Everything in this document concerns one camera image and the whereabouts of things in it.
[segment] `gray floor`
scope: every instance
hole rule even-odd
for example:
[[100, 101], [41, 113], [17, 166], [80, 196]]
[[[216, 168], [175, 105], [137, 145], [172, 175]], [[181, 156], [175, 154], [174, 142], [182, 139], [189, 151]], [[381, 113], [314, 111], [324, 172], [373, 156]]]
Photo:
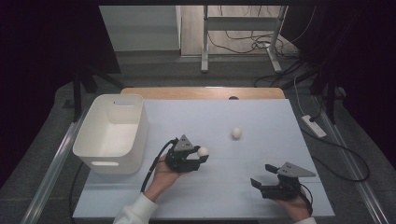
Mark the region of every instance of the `gray floor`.
[[[118, 58], [122, 74], [112, 76], [131, 87], [252, 87], [255, 78], [273, 74], [273, 68], [265, 56], [211, 57], [209, 73], [204, 75], [200, 72], [200, 58], [183, 58], [174, 52], [119, 53]], [[293, 62], [282, 60], [281, 66], [287, 68]], [[301, 74], [304, 70], [305, 67], [302, 66], [296, 74]], [[290, 81], [293, 76], [288, 75], [281, 82]], [[95, 79], [99, 89], [94, 95], [120, 92], [101, 78], [95, 77]], [[318, 113], [318, 104], [308, 90], [311, 82], [312, 79], [308, 79], [298, 84], [297, 89], [302, 110], [305, 114], [314, 116]], [[266, 81], [258, 83], [259, 87], [268, 87], [269, 84], [270, 82]], [[300, 120], [302, 112], [297, 104], [295, 89], [290, 88], [285, 94], [290, 100], [301, 128], [307, 130]], [[84, 97], [89, 95], [92, 93], [84, 93]], [[72, 85], [69, 83], [61, 87], [55, 98], [55, 104], [40, 133], [0, 190], [0, 223], [21, 222], [73, 119], [74, 110], [67, 106], [73, 99]], [[346, 145], [359, 152], [370, 166], [372, 175], [368, 183], [382, 204], [389, 223], [396, 223], [395, 170], [370, 137], [343, 108], [341, 100], [336, 102], [334, 112], [336, 126]], [[317, 122], [325, 127], [322, 119], [318, 119]], [[304, 135], [304, 138], [313, 156], [328, 163], [335, 171], [347, 175], [347, 168], [341, 160], [339, 149], [322, 144], [307, 135]], [[38, 223], [71, 223], [68, 209], [69, 194], [80, 164], [79, 158], [70, 153]], [[335, 217], [318, 218], [318, 223], [374, 223], [365, 201], [357, 191], [356, 184], [335, 177], [318, 163], [316, 166], [335, 213]], [[83, 165], [73, 191], [73, 203], [78, 200], [88, 172], [89, 169]], [[257, 223], [257, 221], [218, 223]], [[263, 220], [260, 223], [291, 223], [291, 221]]]

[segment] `white ball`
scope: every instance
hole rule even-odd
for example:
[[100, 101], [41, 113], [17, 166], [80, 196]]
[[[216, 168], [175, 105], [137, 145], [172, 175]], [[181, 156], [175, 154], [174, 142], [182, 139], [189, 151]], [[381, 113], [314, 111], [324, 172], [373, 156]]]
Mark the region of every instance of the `white ball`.
[[209, 155], [209, 150], [206, 147], [200, 147], [197, 151], [198, 157], [203, 157]]
[[242, 130], [240, 128], [233, 128], [231, 134], [233, 135], [234, 139], [239, 139], [242, 135]]

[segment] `plastic bin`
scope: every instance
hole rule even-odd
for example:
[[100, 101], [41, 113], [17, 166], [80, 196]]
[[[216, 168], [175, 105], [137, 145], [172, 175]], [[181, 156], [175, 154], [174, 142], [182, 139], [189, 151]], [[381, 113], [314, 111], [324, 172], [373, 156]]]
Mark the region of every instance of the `plastic bin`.
[[99, 174], [132, 174], [143, 159], [149, 120], [143, 97], [104, 94], [92, 103], [73, 152]]

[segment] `white tabletop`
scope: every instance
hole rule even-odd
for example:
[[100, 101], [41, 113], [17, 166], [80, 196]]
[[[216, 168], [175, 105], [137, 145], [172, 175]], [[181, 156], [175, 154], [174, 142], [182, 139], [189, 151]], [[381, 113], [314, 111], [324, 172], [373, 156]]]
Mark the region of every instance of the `white tabletop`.
[[[276, 185], [276, 175], [264, 165], [280, 167], [286, 161], [318, 173], [289, 100], [146, 100], [145, 108], [149, 130], [140, 170], [133, 175], [90, 172], [74, 217], [114, 217], [133, 203], [153, 159], [165, 143], [182, 134], [194, 145], [207, 147], [209, 159], [159, 198], [152, 218], [286, 217], [280, 206], [251, 187], [250, 178]], [[231, 136], [234, 127], [242, 130], [239, 140]], [[300, 182], [314, 195], [313, 216], [334, 216], [319, 176]]]

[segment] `electrical outlet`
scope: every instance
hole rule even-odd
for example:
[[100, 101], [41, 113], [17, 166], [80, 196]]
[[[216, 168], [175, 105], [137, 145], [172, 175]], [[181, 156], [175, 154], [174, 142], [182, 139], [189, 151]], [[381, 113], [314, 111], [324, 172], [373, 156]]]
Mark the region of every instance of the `electrical outlet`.
[[324, 137], [327, 134], [318, 126], [318, 124], [316, 122], [311, 122], [309, 119], [311, 119], [311, 116], [309, 115], [305, 115], [303, 117], [301, 117], [301, 119], [304, 121], [304, 123], [306, 124], [306, 126], [308, 126], [308, 128], [318, 137]]

